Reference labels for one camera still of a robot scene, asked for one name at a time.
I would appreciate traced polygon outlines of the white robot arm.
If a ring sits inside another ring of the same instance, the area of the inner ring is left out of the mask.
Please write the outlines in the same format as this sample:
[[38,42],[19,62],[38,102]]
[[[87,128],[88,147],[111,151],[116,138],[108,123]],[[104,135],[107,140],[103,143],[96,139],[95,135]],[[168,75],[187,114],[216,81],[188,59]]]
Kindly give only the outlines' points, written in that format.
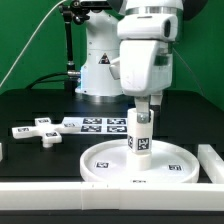
[[86,24],[87,59],[80,93],[94,100],[121,95],[135,99],[128,114],[151,120],[149,97],[172,82],[172,45],[182,23],[208,0],[77,0],[76,16]]

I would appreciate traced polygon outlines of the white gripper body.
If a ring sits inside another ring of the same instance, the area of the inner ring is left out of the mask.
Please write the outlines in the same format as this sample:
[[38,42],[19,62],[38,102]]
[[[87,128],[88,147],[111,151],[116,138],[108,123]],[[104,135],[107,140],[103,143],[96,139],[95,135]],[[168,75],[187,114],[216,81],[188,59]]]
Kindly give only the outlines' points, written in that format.
[[124,40],[109,70],[127,96],[146,97],[171,85],[173,58],[169,44],[157,40]]

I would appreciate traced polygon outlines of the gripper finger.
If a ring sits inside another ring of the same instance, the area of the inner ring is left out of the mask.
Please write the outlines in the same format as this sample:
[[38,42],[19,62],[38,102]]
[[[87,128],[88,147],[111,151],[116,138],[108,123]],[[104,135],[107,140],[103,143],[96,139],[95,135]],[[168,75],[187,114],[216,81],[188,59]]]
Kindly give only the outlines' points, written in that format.
[[151,120],[148,97],[136,97],[134,99],[137,113],[137,122],[147,124]]
[[159,91],[151,95],[150,105],[151,106],[160,106],[163,99],[163,92]]

